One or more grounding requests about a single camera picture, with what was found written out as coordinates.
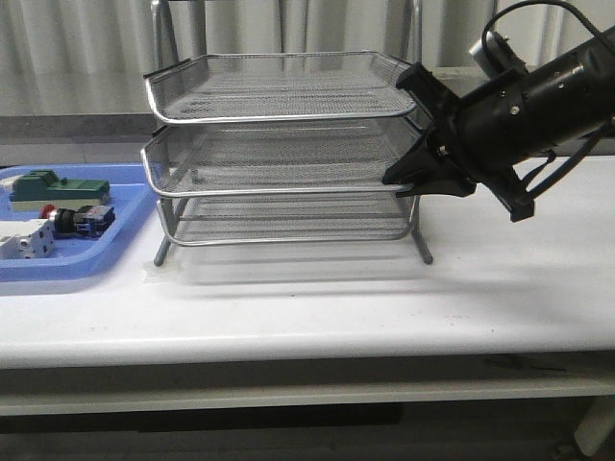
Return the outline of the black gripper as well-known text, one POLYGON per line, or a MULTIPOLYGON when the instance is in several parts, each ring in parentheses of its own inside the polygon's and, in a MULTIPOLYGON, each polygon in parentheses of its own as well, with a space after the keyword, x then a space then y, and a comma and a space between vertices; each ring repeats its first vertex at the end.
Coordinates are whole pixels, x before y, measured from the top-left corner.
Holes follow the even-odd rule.
POLYGON ((526 75, 507 70, 487 78, 476 69, 461 68, 439 69, 435 76, 415 62, 400 75, 396 87, 414 99, 436 128, 453 128, 459 145, 454 157, 465 173, 438 133, 424 132, 386 169, 382 183, 407 186, 400 197, 464 198, 474 194, 475 182, 480 182, 504 205, 513 222, 530 218, 534 201, 513 169, 530 156, 530 148, 523 145, 530 128, 520 87, 526 75))

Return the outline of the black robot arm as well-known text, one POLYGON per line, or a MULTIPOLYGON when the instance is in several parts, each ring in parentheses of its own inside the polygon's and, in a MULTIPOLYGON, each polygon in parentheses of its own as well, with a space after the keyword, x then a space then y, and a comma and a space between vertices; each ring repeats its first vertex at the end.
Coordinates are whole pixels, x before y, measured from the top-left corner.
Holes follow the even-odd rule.
POLYGON ((383 174, 385 184, 406 184, 407 195, 467 197, 478 184, 502 203, 513 222, 530 218, 535 199, 566 176, 614 128, 613 30, 591 38, 528 71, 504 38, 490 33, 474 49, 486 84, 457 96, 421 63, 396 86, 428 117, 418 140, 383 174), (520 178, 514 167, 587 135, 587 143, 534 188, 539 174, 520 178))

